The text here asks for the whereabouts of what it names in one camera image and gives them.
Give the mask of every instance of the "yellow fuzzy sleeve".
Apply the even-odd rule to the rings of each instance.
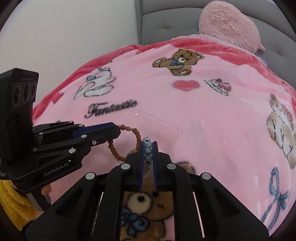
[[[30,200],[19,195],[7,180],[0,180],[0,203],[19,231],[37,217],[37,211]]]

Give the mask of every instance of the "pink plush toy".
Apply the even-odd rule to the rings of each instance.
[[[224,1],[210,2],[202,11],[199,33],[229,42],[251,53],[265,51],[255,23],[234,5]]]

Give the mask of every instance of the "upholstered headboard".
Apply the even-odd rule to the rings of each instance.
[[[149,45],[195,34],[202,9],[212,0],[136,0],[139,43]],[[267,0],[224,0],[254,21],[268,67],[296,88],[296,35],[280,9]]]

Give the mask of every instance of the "teddy bear print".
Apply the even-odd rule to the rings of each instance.
[[[186,76],[191,72],[191,65],[195,65],[198,60],[204,57],[197,52],[186,49],[179,49],[172,58],[159,58],[153,62],[154,68],[167,67],[174,76]]]
[[[187,162],[177,164],[194,174]],[[161,241],[166,235],[164,220],[172,215],[172,192],[155,190],[153,175],[147,175],[141,192],[124,193],[120,240]]]

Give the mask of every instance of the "beaded bracelet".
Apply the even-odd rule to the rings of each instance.
[[[126,130],[126,131],[132,131],[134,134],[135,134],[135,136],[136,136],[136,138],[137,138],[137,144],[136,144],[136,149],[135,149],[135,151],[136,152],[138,152],[139,151],[139,148],[140,148],[140,143],[141,143],[141,135],[140,135],[140,132],[138,132],[138,130],[136,129],[136,128],[131,128],[131,127],[129,127],[129,126],[125,126],[125,125],[121,125],[121,126],[118,126],[121,130]],[[114,147],[114,145],[113,145],[113,140],[112,141],[108,141],[108,147],[109,147],[109,149],[111,150],[111,152],[112,152],[112,155],[115,157],[115,159],[116,160],[118,160],[118,161],[122,161],[122,162],[124,162],[124,161],[126,161],[126,157],[123,157],[123,156],[120,156],[118,153],[117,153],[117,151],[116,151],[116,149],[115,149],[115,147]]]

